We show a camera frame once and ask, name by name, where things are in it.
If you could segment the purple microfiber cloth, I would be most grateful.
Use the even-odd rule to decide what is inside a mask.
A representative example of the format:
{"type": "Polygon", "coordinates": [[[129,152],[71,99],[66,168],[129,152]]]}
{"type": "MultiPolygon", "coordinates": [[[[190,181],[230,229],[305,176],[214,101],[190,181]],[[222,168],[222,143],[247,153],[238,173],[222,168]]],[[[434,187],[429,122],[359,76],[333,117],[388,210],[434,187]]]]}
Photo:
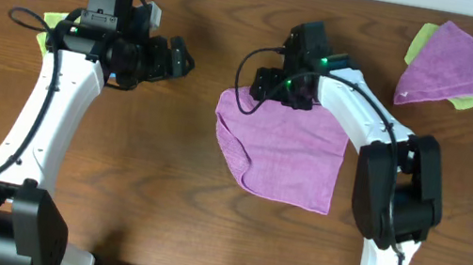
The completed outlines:
{"type": "Polygon", "coordinates": [[[220,95],[216,139],[232,176],[247,192],[326,215],[349,138],[330,112],[320,105],[295,110],[256,102],[247,87],[220,95]]]}

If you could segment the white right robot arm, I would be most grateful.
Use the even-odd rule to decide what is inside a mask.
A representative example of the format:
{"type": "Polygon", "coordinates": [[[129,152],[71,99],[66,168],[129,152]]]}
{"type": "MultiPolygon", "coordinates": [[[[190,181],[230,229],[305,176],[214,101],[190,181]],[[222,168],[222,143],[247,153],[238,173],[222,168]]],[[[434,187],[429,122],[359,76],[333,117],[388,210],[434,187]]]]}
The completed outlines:
{"type": "Polygon", "coordinates": [[[348,55],[274,50],[283,68],[259,69],[253,98],[301,110],[318,103],[333,115],[358,153],[352,211],[364,238],[360,265],[410,265],[442,220],[438,142],[393,117],[348,55]]]}

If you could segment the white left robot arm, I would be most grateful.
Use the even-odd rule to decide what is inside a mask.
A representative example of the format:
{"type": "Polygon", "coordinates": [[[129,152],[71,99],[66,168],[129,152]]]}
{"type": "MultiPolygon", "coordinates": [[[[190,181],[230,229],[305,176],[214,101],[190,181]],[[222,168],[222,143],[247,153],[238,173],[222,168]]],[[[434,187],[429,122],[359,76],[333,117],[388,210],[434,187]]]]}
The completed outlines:
{"type": "Polygon", "coordinates": [[[57,24],[40,21],[46,52],[36,86],[0,144],[0,265],[99,265],[69,241],[53,196],[59,169],[102,90],[185,76],[195,66],[181,37],[155,30],[146,0],[89,0],[57,24]]]}

